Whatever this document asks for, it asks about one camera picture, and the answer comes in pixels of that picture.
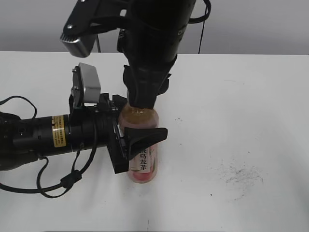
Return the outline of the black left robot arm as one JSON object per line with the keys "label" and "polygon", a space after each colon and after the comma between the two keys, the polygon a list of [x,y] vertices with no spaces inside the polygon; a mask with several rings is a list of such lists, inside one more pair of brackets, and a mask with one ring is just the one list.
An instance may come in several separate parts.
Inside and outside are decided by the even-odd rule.
{"label": "black left robot arm", "polygon": [[53,156],[107,147],[114,172],[127,172],[129,162],[140,152],[167,138],[166,128],[118,129],[118,116],[126,99],[101,94],[93,106],[73,107],[70,114],[30,119],[0,114],[0,169],[8,171],[38,160],[39,156]]}

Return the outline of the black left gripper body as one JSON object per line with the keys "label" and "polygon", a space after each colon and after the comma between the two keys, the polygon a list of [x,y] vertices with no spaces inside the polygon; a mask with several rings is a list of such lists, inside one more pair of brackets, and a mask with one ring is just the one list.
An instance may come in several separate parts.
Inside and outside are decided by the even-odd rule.
{"label": "black left gripper body", "polygon": [[113,95],[110,99],[108,93],[103,93],[95,106],[98,147],[107,147],[115,174],[129,169],[125,141],[118,127],[118,118],[125,104],[126,98]]}

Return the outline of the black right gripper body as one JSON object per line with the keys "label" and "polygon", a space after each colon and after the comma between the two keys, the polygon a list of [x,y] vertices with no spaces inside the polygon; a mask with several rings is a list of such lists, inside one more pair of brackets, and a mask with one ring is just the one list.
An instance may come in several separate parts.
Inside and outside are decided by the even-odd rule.
{"label": "black right gripper body", "polygon": [[123,81],[128,91],[129,104],[136,108],[154,108],[158,95],[165,93],[169,87],[169,73],[177,55],[135,56],[126,54],[128,65],[125,66]]}

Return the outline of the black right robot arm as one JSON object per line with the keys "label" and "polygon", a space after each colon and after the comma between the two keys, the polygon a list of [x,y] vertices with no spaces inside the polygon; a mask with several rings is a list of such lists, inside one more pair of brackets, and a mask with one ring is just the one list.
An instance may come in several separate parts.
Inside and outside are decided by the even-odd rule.
{"label": "black right robot arm", "polygon": [[129,104],[153,109],[169,87],[170,70],[186,31],[194,0],[133,0],[130,22],[119,32],[117,50],[128,60],[123,81]]}

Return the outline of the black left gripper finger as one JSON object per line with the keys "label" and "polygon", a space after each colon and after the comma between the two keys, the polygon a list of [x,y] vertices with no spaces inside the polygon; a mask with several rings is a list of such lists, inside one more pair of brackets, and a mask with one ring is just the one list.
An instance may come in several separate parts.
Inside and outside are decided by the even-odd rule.
{"label": "black left gripper finger", "polygon": [[140,152],[167,139],[168,129],[134,129],[125,127],[124,139],[128,160],[134,159]]}

